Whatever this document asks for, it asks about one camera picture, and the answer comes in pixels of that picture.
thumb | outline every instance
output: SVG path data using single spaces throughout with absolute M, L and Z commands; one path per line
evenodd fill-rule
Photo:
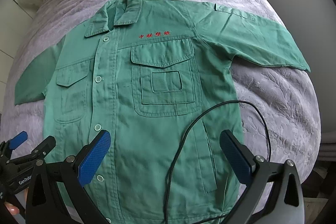
M 11 215 L 17 215 L 18 213 L 20 213 L 19 209 L 16 208 L 14 205 L 5 202 L 6 208 L 9 210 L 9 212 L 11 213 Z

bedspread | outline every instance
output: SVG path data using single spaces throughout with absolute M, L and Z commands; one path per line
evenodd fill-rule
M 73 27 L 90 18 L 107 0 L 45 0 L 14 59 L 6 86 L 0 141 L 22 130 L 28 140 L 13 156 L 21 156 L 42 141 L 43 101 L 14 106 L 14 88 L 28 64 L 43 50 L 56 44 Z M 266 0 L 208 1 L 238 8 L 283 24 Z M 313 85 L 307 73 L 292 68 L 264 68 L 234 59 L 231 75 L 238 99 L 255 104 L 268 125 L 274 162 L 292 159 L 301 181 L 311 172 L 320 145 L 320 116 Z M 268 155 L 263 123 L 254 109 L 241 105 L 244 139 L 255 155 Z M 270 185 L 256 210 L 260 210 Z

chest pocket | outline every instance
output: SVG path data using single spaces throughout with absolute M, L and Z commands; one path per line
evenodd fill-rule
M 131 63 L 138 114 L 166 117 L 200 109 L 201 83 L 190 38 L 134 46 Z
M 86 84 L 90 60 L 57 71 L 54 118 L 59 123 L 76 122 L 86 110 Z

gray wall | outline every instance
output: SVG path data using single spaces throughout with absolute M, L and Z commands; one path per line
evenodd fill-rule
M 332 0 L 268 0 L 308 62 L 322 132 L 336 130 L 336 6 Z

green jacket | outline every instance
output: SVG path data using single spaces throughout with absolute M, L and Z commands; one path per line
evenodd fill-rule
M 49 161 L 109 131 L 110 150 L 87 192 L 114 224 L 159 224 L 184 131 L 204 110 L 236 99 L 235 56 L 309 70 L 274 21 L 212 3 L 109 0 L 30 63 L 15 104 L 45 99 L 43 134 L 57 141 Z M 227 213 L 236 202 L 239 183 L 219 146 L 224 129 L 243 142 L 238 104 L 208 113 L 188 135 L 173 172 L 170 223 Z

